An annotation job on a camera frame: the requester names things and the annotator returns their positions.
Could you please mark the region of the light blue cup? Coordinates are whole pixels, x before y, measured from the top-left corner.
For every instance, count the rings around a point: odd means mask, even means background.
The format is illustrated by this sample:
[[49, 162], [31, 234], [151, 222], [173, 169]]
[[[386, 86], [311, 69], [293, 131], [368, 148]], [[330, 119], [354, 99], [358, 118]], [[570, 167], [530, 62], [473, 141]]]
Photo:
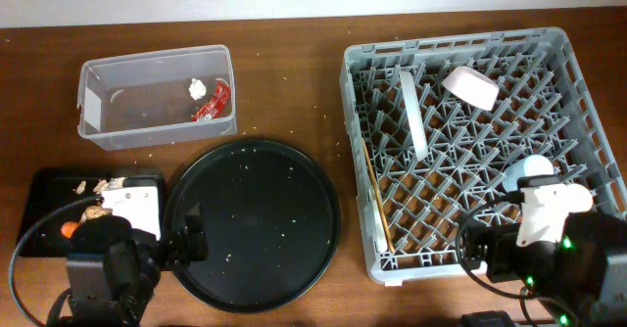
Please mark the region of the light blue cup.
[[521, 177], [553, 174], [554, 167], [548, 158], [540, 155], [531, 155], [509, 165], [504, 170], [506, 178], [502, 185], [506, 192], [511, 192], [518, 189], [517, 180]]

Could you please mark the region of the rice and peanut shells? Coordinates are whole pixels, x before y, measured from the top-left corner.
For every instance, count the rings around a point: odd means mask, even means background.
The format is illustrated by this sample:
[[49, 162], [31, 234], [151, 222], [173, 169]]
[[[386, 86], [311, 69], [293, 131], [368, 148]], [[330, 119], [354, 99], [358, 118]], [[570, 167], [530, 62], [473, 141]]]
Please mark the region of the rice and peanut shells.
[[[110, 180], [101, 179], [93, 188], [92, 192], [95, 195], [101, 195], [104, 191], [109, 190], [117, 190], [123, 187], [123, 182], [125, 181], [125, 177], [116, 177], [111, 178]], [[81, 181], [78, 187], [74, 190], [77, 195], [80, 195], [84, 192], [86, 188], [86, 182]]]

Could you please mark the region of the brown walnut shell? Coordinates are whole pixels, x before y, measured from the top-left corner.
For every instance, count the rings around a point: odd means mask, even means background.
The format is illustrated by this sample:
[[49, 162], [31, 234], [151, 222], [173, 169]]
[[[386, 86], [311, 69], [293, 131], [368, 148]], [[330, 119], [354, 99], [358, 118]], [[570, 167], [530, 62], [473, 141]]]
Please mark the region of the brown walnut shell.
[[89, 206], [81, 215], [80, 223], [84, 223], [87, 220], [95, 219], [105, 215], [111, 215], [112, 209], [106, 209], [101, 206]]

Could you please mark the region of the orange carrot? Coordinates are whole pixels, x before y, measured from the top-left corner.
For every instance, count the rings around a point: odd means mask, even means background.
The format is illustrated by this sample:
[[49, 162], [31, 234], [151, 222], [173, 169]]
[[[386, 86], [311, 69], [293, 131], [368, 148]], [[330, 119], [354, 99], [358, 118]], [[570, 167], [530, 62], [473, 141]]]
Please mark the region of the orange carrot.
[[73, 232], [79, 227], [80, 223], [75, 221], [67, 221], [61, 226], [61, 234], [70, 239]]

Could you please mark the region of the wooden chopstick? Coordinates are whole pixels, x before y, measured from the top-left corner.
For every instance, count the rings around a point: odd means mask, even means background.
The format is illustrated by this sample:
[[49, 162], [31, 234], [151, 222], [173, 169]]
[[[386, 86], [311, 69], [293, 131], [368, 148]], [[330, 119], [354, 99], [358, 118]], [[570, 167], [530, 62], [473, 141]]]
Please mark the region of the wooden chopstick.
[[388, 243], [388, 251], [389, 253], [394, 253], [396, 251], [396, 248], [394, 247], [394, 244], [391, 240], [391, 235], [389, 232], [389, 228], [388, 228], [388, 221], [386, 218], [386, 215], [384, 213], [383, 210], [383, 204], [382, 204], [382, 199], [381, 199], [381, 194], [380, 194], [380, 189], [378, 186], [378, 182], [377, 182], [377, 178], [375, 176], [374, 170], [373, 170], [373, 166], [372, 166], [372, 161], [368, 152], [368, 148], [366, 145], [366, 142], [364, 139], [362, 139], [362, 148], [363, 148], [363, 152], [364, 152], [364, 156], [365, 156], [365, 163], [366, 163], [366, 167], [367, 167], [367, 172], [368, 172], [368, 177], [371, 183], [371, 187], [372, 190], [374, 192], [374, 197], [375, 197], [375, 202], [377, 203], [378, 207], [379, 207], [379, 212], [380, 212], [380, 216], [381, 216], [381, 220], [383, 222], [383, 227], [384, 227], [384, 231], [385, 234], [387, 236], [387, 243]]

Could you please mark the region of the red snack wrapper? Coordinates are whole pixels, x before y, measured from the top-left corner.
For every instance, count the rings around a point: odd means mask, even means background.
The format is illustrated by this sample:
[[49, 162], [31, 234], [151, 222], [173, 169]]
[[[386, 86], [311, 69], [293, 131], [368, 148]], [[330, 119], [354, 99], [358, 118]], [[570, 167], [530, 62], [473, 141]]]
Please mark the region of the red snack wrapper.
[[204, 121], [218, 117], [226, 107], [230, 97], [231, 88], [229, 84], [226, 80], [218, 78], [216, 80], [216, 90], [211, 100], [192, 116], [192, 120]]

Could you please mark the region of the white tissue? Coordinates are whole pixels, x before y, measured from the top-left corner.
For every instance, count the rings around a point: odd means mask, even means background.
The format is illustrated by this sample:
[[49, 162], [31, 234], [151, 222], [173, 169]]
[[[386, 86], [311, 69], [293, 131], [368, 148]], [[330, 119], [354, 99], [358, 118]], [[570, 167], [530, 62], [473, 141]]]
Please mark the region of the white tissue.
[[188, 87], [188, 92], [193, 100], [198, 101], [206, 96], [207, 87], [200, 79], [192, 78]]

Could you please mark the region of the pink bowl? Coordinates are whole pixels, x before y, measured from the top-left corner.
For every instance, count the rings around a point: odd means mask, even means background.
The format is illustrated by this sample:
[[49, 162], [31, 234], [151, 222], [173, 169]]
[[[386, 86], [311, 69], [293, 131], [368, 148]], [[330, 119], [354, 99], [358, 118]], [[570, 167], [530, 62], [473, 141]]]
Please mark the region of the pink bowl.
[[495, 81], [465, 66], [455, 68], [442, 85], [465, 103], [484, 111], [494, 108], [500, 91]]

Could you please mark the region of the grey plate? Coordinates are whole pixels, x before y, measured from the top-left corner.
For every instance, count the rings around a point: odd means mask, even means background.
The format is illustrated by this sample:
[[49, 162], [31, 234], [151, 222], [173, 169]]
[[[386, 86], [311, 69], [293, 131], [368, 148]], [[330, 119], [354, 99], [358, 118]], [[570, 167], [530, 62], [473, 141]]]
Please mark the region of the grey plate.
[[422, 161], [428, 155], [428, 145], [413, 76], [409, 71], [401, 70], [399, 79], [414, 152], [417, 159]]

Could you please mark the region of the white cup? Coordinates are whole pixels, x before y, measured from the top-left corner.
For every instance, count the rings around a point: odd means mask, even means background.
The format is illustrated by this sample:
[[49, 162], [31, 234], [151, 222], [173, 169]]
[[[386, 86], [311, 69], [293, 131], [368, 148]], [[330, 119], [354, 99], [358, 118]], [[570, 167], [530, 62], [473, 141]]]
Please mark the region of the white cup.
[[594, 204], [593, 196], [589, 189], [580, 184], [566, 185], [563, 196], [565, 205], [571, 213], [589, 211]]

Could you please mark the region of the white plastic fork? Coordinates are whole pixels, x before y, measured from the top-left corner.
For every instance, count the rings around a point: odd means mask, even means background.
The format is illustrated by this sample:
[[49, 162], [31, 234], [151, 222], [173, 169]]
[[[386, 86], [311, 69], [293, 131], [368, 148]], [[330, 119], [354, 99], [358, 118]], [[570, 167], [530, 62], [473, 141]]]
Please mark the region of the white plastic fork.
[[383, 222], [381, 220], [379, 207], [376, 202], [372, 203], [373, 215], [374, 215], [374, 234], [373, 239], [375, 242], [376, 251], [379, 253], [385, 253], [388, 251], [387, 236], [384, 231]]

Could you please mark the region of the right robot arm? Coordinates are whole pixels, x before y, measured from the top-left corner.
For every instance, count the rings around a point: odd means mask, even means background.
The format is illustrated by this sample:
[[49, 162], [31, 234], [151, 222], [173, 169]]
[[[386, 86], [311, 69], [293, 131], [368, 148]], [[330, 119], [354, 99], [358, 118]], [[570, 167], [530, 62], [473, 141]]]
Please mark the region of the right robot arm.
[[487, 263], [489, 288], [519, 280], [515, 300], [537, 299], [560, 326], [626, 324], [626, 222], [589, 211], [567, 217], [555, 243], [516, 245], [519, 223], [483, 227], [471, 219], [459, 236], [466, 271]]

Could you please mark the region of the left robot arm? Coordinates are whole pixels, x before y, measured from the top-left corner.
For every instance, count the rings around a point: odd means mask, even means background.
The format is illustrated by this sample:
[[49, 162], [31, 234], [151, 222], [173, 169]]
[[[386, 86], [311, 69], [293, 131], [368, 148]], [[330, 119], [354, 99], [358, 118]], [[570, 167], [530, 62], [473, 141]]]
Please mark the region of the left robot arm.
[[138, 326], [164, 271], [208, 257], [201, 206], [160, 238], [120, 216], [89, 219], [71, 236], [70, 287], [50, 308], [47, 326]]

